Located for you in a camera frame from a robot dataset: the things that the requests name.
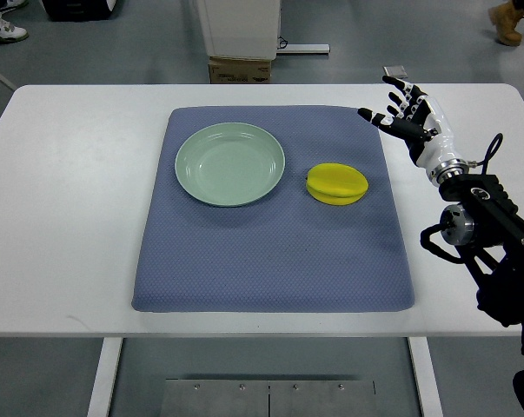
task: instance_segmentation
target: gray floor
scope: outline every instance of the gray floor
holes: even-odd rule
[[[494,40],[487,9],[496,4],[497,0],[282,0],[282,35],[291,43],[329,43],[331,54],[280,56],[273,62],[272,82],[379,83],[383,65],[401,64],[415,83],[509,83],[524,99],[524,41],[519,48],[509,48]],[[28,7],[5,18],[30,33],[21,43],[0,45],[0,72],[19,86],[209,82],[200,24],[189,0],[118,0],[110,20],[88,23],[51,22],[39,2],[30,0]],[[519,29],[524,34],[524,21]],[[10,92],[0,84],[0,115],[9,98]],[[309,340],[299,343],[297,348],[306,362],[310,362],[310,354],[319,350],[334,352],[337,348],[341,352],[352,348],[352,352],[372,358],[373,348],[367,341],[359,342],[351,341],[353,345],[346,346],[345,341],[340,341],[337,347],[336,341]],[[179,343],[172,348],[182,348]],[[134,355],[129,354],[132,346],[136,348]],[[227,341],[226,346],[232,349],[239,345]],[[397,357],[395,365],[390,365],[392,374],[404,374],[403,347],[388,341],[382,348],[387,355]],[[182,364],[194,364],[196,360],[207,364],[212,358],[212,353],[200,345],[194,345],[195,355],[176,354],[182,363],[163,359],[159,353],[163,348],[158,344],[145,347],[135,342],[127,349],[122,379],[117,385],[119,397],[115,397],[114,416],[129,415],[123,413],[122,405],[126,398],[124,390],[129,389],[125,384],[132,381],[127,377],[139,371],[132,363],[146,361],[144,373],[149,370],[152,374],[156,373],[152,364],[157,361],[171,366],[179,363],[179,367],[170,371],[178,374],[184,372]],[[524,415],[511,387],[514,372],[524,368],[517,338],[434,338],[430,340],[430,349],[446,416]],[[83,398],[93,381],[88,371],[83,370],[95,366],[98,352],[96,341],[50,344],[49,340],[0,339],[0,415],[85,415]],[[140,352],[160,356],[140,359]],[[264,351],[260,347],[250,352],[254,361]],[[304,368],[296,362],[282,361],[279,362],[282,366],[276,369],[285,374],[330,374],[340,369],[323,367],[328,363],[325,360],[312,362]],[[244,363],[244,368],[237,363]],[[244,359],[237,363],[229,358],[227,367],[213,371],[213,367],[198,365],[195,372],[205,373],[206,369],[226,374],[261,372]],[[356,374],[358,365],[353,359],[351,368],[345,372]],[[364,375],[372,377],[369,367],[364,369]],[[67,388],[50,382],[66,381],[66,375],[80,371],[84,374],[75,381],[76,402],[67,403],[60,414],[56,407],[65,401]],[[415,415],[411,402],[414,387],[399,383],[399,389],[400,392],[387,398],[397,399],[403,406],[396,414],[387,411],[392,409],[390,403],[382,406],[383,415]],[[151,407],[148,414],[139,414],[136,407],[134,410],[136,415],[155,415]]]

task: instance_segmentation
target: cardboard box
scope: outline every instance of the cardboard box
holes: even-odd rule
[[[269,84],[271,61],[211,57],[209,81],[212,84]]]

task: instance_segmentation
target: light green plate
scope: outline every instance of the light green plate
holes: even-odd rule
[[[176,154],[176,178],[193,197],[214,206],[242,206],[279,182],[285,155],[267,131],[220,123],[197,131]]]

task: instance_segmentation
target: metal plate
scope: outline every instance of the metal plate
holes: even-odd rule
[[[371,381],[271,381],[271,417],[377,417]]]
[[[161,417],[268,417],[266,381],[166,380]]]
[[[161,417],[377,417],[372,381],[167,380]]]

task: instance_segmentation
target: robotic hand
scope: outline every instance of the robotic hand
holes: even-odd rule
[[[426,169],[429,181],[439,186],[447,178],[468,172],[467,162],[454,149],[454,135],[437,101],[412,83],[384,76],[403,95],[389,93],[396,107],[388,106],[391,116],[359,109],[358,114],[379,130],[402,139],[412,162]]]
[[[440,222],[421,232],[421,245],[440,258],[464,264],[478,286],[478,309],[504,327],[522,325],[524,355],[524,220],[508,198],[498,178],[488,175],[488,161],[501,146],[499,134],[482,162],[466,162],[454,150],[454,135],[436,100],[416,85],[391,76],[385,83],[395,86],[403,98],[389,93],[397,107],[388,106],[391,116],[359,109],[358,114],[379,130],[401,138],[413,163],[425,168],[429,180],[439,187],[447,206]],[[481,174],[469,174],[469,167],[482,165]],[[459,257],[431,242],[441,232]],[[502,246],[505,255],[497,261],[486,248]],[[478,258],[490,273],[482,271]],[[524,374],[517,374],[514,389],[524,409]]]

